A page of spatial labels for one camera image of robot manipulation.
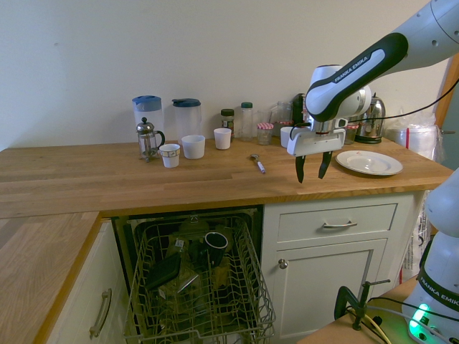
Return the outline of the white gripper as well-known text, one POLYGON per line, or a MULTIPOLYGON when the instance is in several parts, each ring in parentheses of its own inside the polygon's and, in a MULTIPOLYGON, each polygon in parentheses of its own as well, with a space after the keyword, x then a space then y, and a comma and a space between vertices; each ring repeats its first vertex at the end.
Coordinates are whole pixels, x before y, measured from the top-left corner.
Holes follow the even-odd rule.
POLYGON ((323 153, 318 177, 323 179, 330 165, 333 151, 342 149, 345 141, 346 118, 327 122, 301 123, 289 133, 287 152, 295 156, 295 172, 299 183, 304 179, 306 156, 323 153))

